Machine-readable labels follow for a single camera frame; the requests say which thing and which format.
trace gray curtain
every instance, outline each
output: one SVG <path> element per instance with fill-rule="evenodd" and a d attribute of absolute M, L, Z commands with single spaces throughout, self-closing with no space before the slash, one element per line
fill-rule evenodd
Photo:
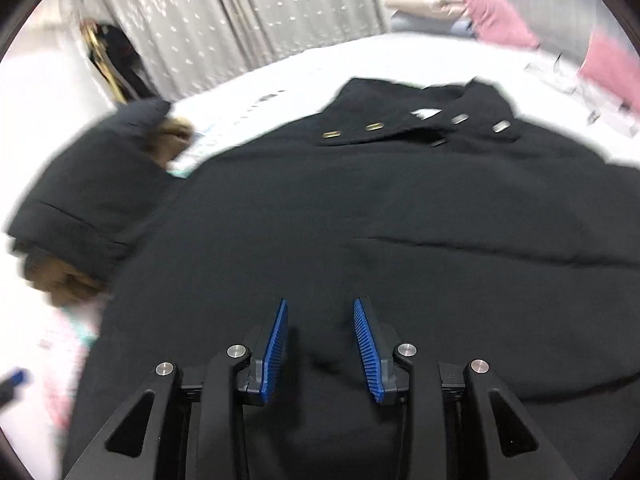
<path fill-rule="evenodd" d="M 177 100 L 307 48 L 384 32 L 380 0 L 72 0 L 119 25 Z"/>

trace white bedsheet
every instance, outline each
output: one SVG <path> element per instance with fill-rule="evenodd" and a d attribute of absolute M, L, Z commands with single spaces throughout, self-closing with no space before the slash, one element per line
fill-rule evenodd
<path fill-rule="evenodd" d="M 553 58 L 541 52 L 411 33 L 308 50 L 176 104 L 174 114 L 193 121 L 202 138 L 176 161 L 175 170 L 188 174 L 216 153 L 249 142 L 281 124 L 319 112 L 352 77 L 381 78 L 421 87 L 481 78 L 497 84 L 521 117 L 591 146 L 609 162 L 640 168 L 640 136 L 631 139 L 604 120 L 588 125 L 591 107 L 524 70 L 529 63 L 549 68 L 553 62 Z M 562 69 L 571 82 L 576 67 L 563 65 Z M 39 301 L 34 292 L 31 295 L 34 301 Z M 22 329 L 24 335 L 20 341 L 32 346 L 46 331 L 42 325 Z M 36 375 L 36 384 L 42 382 L 45 374 L 41 369 L 44 362 L 41 365 L 30 366 Z M 46 413 L 40 390 L 30 388 L 20 405 L 11 410 Z M 56 433 L 50 423 L 29 421 L 9 436 L 16 449 L 34 451 L 33 446 L 38 447 L 31 455 L 31 459 L 34 456 L 37 459 L 25 459 L 36 480 L 55 478 L 53 441 Z"/>

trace bed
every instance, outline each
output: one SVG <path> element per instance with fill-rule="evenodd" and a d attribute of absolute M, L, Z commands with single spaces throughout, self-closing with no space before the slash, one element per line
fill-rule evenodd
<path fill-rule="evenodd" d="M 307 50 L 176 103 L 174 114 L 193 121 L 198 138 L 175 161 L 172 171 L 187 177 L 211 156 L 318 112 L 355 76 L 421 87 L 472 78 L 493 82 L 519 116 L 589 146 L 611 164 L 640 168 L 640 136 L 634 135 L 633 117 L 620 118 L 620 103 L 615 97 L 579 82 L 576 71 L 577 66 L 562 60 L 558 65 L 556 56 L 542 51 L 412 33 L 386 34 Z M 569 92 L 571 88 L 579 91 Z M 592 122 L 594 108 L 601 115 Z M 70 327 L 68 318 L 61 322 L 60 313 L 53 313 L 52 319 L 39 326 L 28 327 L 28 344 L 44 343 L 31 360 L 33 383 L 23 400 L 2 414 L 0 422 L 36 480 L 51 480 L 58 474 L 57 444 L 61 434 L 53 418 L 57 411 L 52 410 L 51 396 L 72 393 L 78 371 L 71 366 L 57 374 L 52 393 L 49 361 L 54 358 L 53 349 L 58 349 L 58 358 L 65 352 L 74 359 L 82 356 L 82 348 L 95 336 L 99 318 L 96 314 L 99 306 L 89 317 L 87 311 L 76 310 L 75 315 L 80 316 L 72 327 L 76 332 L 68 337 L 64 336 Z M 56 402 L 62 412 L 70 407 L 60 407 L 60 398 Z M 40 416 L 31 417 L 25 424 L 25 412 Z"/>

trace black fabric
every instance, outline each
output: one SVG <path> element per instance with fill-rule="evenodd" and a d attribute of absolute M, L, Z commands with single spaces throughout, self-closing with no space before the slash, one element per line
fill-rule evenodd
<path fill-rule="evenodd" d="M 127 105 L 52 160 L 7 229 L 15 247 L 108 282 L 176 182 L 145 151 L 170 106 L 158 98 Z"/>
<path fill-rule="evenodd" d="M 159 362 L 204 364 L 284 297 L 282 384 L 247 415 L 252 478 L 388 478 L 396 422 L 351 321 L 367 294 L 418 352 L 487 359 L 580 478 L 606 479 L 640 429 L 637 388 L 612 385 L 640 370 L 638 225 L 637 170 L 514 118 L 491 86 L 352 80 L 154 215 L 88 357 L 64 469 Z"/>
<path fill-rule="evenodd" d="M 51 257 L 48 251 L 45 251 L 37 245 L 24 243 L 20 240 L 14 240 L 12 253 L 15 256 L 25 256 L 22 262 L 22 276 L 29 281 L 32 279 L 32 272 Z"/>
<path fill-rule="evenodd" d="M 110 68 L 127 102 L 155 97 L 156 94 L 135 71 L 142 70 L 142 63 L 124 32 L 113 25 L 99 23 L 95 35 L 105 46 Z M 93 51 L 89 52 L 89 60 L 100 70 Z"/>

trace metal button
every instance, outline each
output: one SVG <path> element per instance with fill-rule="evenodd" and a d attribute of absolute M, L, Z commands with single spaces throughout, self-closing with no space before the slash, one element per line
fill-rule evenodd
<path fill-rule="evenodd" d="M 413 357 L 418 351 L 411 343 L 402 343 L 398 345 L 398 353 L 404 357 Z"/>
<path fill-rule="evenodd" d="M 173 371 L 174 371 L 174 366 L 171 363 L 160 363 L 156 367 L 156 374 L 162 375 L 162 376 L 169 375 Z"/>
<path fill-rule="evenodd" d="M 466 121 L 469 118 L 467 114 L 456 115 L 451 122 L 454 124 L 460 124 L 462 121 Z"/>
<path fill-rule="evenodd" d="M 498 124 L 494 124 L 494 132 L 499 134 L 501 131 L 506 130 L 511 123 L 509 121 L 500 121 Z"/>
<path fill-rule="evenodd" d="M 226 349 L 226 354 L 233 359 L 238 359 L 246 354 L 246 347 L 244 345 L 231 345 Z"/>
<path fill-rule="evenodd" d="M 485 374 L 489 371 L 489 363 L 482 359 L 475 359 L 471 361 L 471 369 L 477 374 Z"/>

